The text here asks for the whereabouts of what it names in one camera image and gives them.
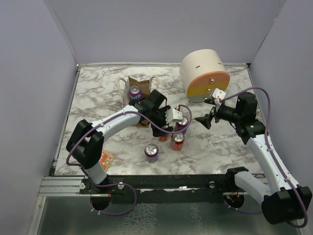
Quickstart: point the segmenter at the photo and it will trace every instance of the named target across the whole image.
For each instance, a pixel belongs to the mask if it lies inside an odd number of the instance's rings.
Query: marble tabletop
[[[245,66],[226,66],[230,73],[230,84],[227,96],[251,87],[251,80]],[[188,103],[179,67],[86,67],[81,68],[77,81],[67,124],[63,133],[62,145],[57,161],[55,175],[83,175],[76,166],[67,166],[66,143],[75,128],[82,120],[95,121],[107,117],[122,109],[122,98],[116,86],[118,78],[127,76],[137,80],[158,76],[159,91],[168,98],[168,104],[187,105],[193,118],[210,112],[211,105],[205,103]],[[226,101],[235,107],[236,98]],[[158,141],[152,136],[151,128],[128,127],[109,138],[103,150],[115,155],[108,170],[110,175],[160,175],[160,174],[221,174],[228,168],[245,166],[251,173],[262,172],[252,153],[243,144],[235,130],[226,121],[212,123],[210,130],[192,120],[186,133],[186,141],[181,151],[173,151],[170,140]],[[155,163],[146,161],[143,149],[154,143],[159,147],[159,160]]]

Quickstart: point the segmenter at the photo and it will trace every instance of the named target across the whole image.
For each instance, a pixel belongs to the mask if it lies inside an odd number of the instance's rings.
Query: can lid
[[[139,91],[140,91],[139,86],[132,86],[130,89],[130,92],[133,94],[137,94],[137,93],[139,93]]]
[[[183,133],[177,133],[173,134],[173,139],[175,142],[182,142],[185,139],[185,136]]]
[[[145,154],[148,157],[155,157],[158,154],[158,147],[155,144],[153,144],[153,143],[148,144],[145,147]]]
[[[186,116],[182,116],[182,120],[178,122],[178,124],[184,126],[188,124],[188,119],[186,118]]]

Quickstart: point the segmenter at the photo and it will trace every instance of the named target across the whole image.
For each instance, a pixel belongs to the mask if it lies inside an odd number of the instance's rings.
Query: soda can
[[[188,125],[188,119],[185,116],[182,116],[182,121],[176,122],[175,131],[180,131]]]
[[[167,141],[167,139],[168,139],[168,134],[166,134],[165,136],[160,136],[159,138],[161,142]]]
[[[129,90],[129,95],[131,96],[131,99],[140,99],[141,94],[142,92],[139,86],[132,86]]]
[[[145,154],[149,163],[155,163],[158,160],[158,147],[151,143],[145,147]]]
[[[183,133],[173,134],[171,138],[171,148],[174,151],[180,151],[185,141],[185,135]]]

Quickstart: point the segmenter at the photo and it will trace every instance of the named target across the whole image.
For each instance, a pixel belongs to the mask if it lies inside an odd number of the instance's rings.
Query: white cylinder
[[[203,102],[215,88],[226,90],[230,81],[219,55],[211,49],[187,55],[180,64],[179,74],[186,95],[193,102]]]

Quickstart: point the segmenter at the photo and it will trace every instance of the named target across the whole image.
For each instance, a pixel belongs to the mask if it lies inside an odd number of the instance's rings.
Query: cylindrical container
[[[212,90],[226,90],[230,75],[214,50],[197,50],[187,55],[179,68],[180,78],[188,99],[203,102]]]
[[[131,96],[131,99],[140,99],[141,94],[142,92],[139,86],[132,86],[129,90],[129,95]]]
[[[145,147],[145,154],[148,162],[155,163],[158,160],[158,147],[153,143],[148,144]]]
[[[188,119],[185,116],[182,116],[182,121],[176,122],[175,131],[180,131],[185,128],[188,124]]]
[[[160,136],[159,137],[159,140],[162,141],[162,142],[167,141],[167,139],[168,139],[168,134],[166,134],[165,136]]]
[[[185,141],[183,133],[173,134],[171,138],[171,148],[175,151],[180,151]]]

